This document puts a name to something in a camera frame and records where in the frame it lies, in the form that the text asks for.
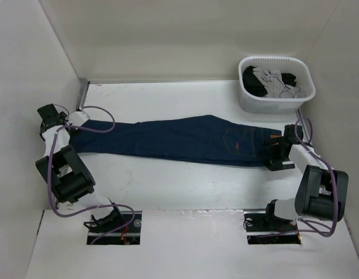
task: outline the denim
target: denim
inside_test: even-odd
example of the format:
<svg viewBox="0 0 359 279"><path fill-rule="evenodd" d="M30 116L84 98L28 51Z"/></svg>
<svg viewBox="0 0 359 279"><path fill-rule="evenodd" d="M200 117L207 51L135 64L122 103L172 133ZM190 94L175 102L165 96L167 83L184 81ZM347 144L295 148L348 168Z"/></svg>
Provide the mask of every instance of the denim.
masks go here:
<svg viewBox="0 0 359 279"><path fill-rule="evenodd" d="M111 122L88 120L84 127L110 128ZM113 131L81 131L71 136L77 153L110 153L226 166L263 166L265 139L281 131L234 124L213 115L142 123L116 123Z"/></svg>

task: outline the white laundry basket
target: white laundry basket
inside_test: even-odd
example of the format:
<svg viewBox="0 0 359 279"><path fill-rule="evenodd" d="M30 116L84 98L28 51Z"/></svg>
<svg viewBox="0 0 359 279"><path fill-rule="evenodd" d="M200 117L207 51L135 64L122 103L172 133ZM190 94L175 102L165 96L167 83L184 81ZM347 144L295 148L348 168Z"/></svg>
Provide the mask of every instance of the white laundry basket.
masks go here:
<svg viewBox="0 0 359 279"><path fill-rule="evenodd" d="M302 86L305 98L283 99L264 98L251 95L244 88L243 72L249 67L263 67L267 70L279 70L282 73L294 74L297 86ZM293 113L304 102L311 100L316 93L310 71L301 60L286 56L249 56L239 64L239 100L243 110L251 113Z"/></svg>

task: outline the white table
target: white table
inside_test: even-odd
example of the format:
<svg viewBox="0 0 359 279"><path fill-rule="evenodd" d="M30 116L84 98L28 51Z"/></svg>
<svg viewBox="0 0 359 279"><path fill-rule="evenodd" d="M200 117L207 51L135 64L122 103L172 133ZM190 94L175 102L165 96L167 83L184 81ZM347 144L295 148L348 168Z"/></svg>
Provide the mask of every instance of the white table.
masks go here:
<svg viewBox="0 0 359 279"><path fill-rule="evenodd" d="M237 81L189 83L94 84L85 105L109 110L118 122L179 119L215 115L238 124L283 130L297 116L244 112L237 98ZM110 120L89 109L92 119ZM120 155L82 155L96 187L113 201L135 209L265 208L273 199L296 196L297 170L270 172L264 167L142 159Z"/></svg>
<svg viewBox="0 0 359 279"><path fill-rule="evenodd" d="M297 119L242 111L236 81L91 85L86 105L102 106L129 123L213 114L283 130ZM97 110L90 115L109 120ZM303 234L302 245L248 245L242 210L226 210L264 208L272 199L294 197L301 180L297 169L273 173L103 154L83 160L100 192L144 210L141 244L86 245L82 223L89 213L62 219L46 211L27 279L359 278L344 221L331 238Z"/></svg>

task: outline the black clamp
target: black clamp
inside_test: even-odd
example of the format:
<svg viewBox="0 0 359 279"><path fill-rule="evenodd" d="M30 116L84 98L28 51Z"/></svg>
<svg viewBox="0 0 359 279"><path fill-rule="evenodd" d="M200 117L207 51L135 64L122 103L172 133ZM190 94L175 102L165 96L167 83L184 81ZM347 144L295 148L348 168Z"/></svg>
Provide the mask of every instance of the black clamp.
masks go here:
<svg viewBox="0 0 359 279"><path fill-rule="evenodd" d="M48 163L48 156L35 163L46 182ZM66 166L69 166L72 171L60 177L61 169ZM75 203L84 195L94 192L94 178L70 145L54 154L51 172L51 190L60 202Z"/></svg>
<svg viewBox="0 0 359 279"><path fill-rule="evenodd" d="M84 226L89 229L91 233L105 233L120 227L126 223L121 211L118 207L114 207L113 211L104 218L95 219L94 215L91 215L91 222L84 222Z"/></svg>
<svg viewBox="0 0 359 279"><path fill-rule="evenodd" d="M42 118L40 127L41 135L54 126L66 125L67 114L65 112L59 113L53 104L45 105L37 109L37 112Z"/></svg>
<svg viewBox="0 0 359 279"><path fill-rule="evenodd" d="M333 170L337 184L338 221L342 219L347 196L349 176ZM312 216L321 220L333 220L333 188L327 170L307 166L298 188L294 207L298 215Z"/></svg>
<svg viewBox="0 0 359 279"><path fill-rule="evenodd" d="M302 126L297 127L298 136L303 140ZM284 135L281 137L275 137L266 139L264 146L268 146L268 160L265 161L265 166L270 171L294 169L295 165L283 164L289 160L289 152L293 144L299 144L296 135L294 133L294 124L286 125L284 129Z"/></svg>
<svg viewBox="0 0 359 279"><path fill-rule="evenodd" d="M275 202L277 199L272 200L267 204L266 212L260 213L247 213L244 215L244 228L248 232L258 231L291 231L294 230L292 227L292 220L287 220L275 216Z"/></svg>

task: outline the white surface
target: white surface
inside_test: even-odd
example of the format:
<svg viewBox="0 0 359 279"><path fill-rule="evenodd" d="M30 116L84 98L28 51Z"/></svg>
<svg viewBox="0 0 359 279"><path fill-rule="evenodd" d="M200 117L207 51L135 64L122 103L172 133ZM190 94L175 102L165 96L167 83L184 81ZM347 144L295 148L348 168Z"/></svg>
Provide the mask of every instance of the white surface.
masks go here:
<svg viewBox="0 0 359 279"><path fill-rule="evenodd" d="M345 216L359 253L359 0L342 0L306 64L317 88L303 106L315 150L349 175Z"/></svg>
<svg viewBox="0 0 359 279"><path fill-rule="evenodd" d="M37 109L73 109L79 82L37 0L0 1L0 278L24 278L46 185Z"/></svg>
<svg viewBox="0 0 359 279"><path fill-rule="evenodd" d="M207 114L234 123L280 130L296 122L295 114L244 112L237 100L238 83L91 85L86 105L101 106L116 121L128 123ZM110 121L102 111L86 112L91 119ZM109 154L84 154L81 158L101 194L136 210L265 208L273 199L295 197L302 177L298 169L271 172L264 167L216 166Z"/></svg>
<svg viewBox="0 0 359 279"><path fill-rule="evenodd" d="M89 246L89 216L45 212L26 278L359 279L344 222L331 238L303 234L302 245L248 245L241 211L153 210L140 245Z"/></svg>
<svg viewBox="0 0 359 279"><path fill-rule="evenodd" d="M297 86L303 88L305 98L263 98L250 94L244 87L243 73L249 66L262 67L269 71L294 74ZM310 71L304 62L287 56L249 56L239 63L239 100L241 107L251 113L294 113L304 102L316 93Z"/></svg>
<svg viewBox="0 0 359 279"><path fill-rule="evenodd" d="M250 55L304 60L339 0L40 0L79 77L237 78Z"/></svg>
<svg viewBox="0 0 359 279"><path fill-rule="evenodd" d="M302 174L305 172L308 165L327 170L327 166L322 161L316 160L312 157L312 153L319 157L320 155L316 154L312 147L308 146L308 148L311 152L307 151L305 147L300 144L294 144L292 148L290 148L289 159L296 165L296 168L298 168Z"/></svg>
<svg viewBox="0 0 359 279"><path fill-rule="evenodd" d="M0 278L25 278L42 210L0 213Z"/></svg>

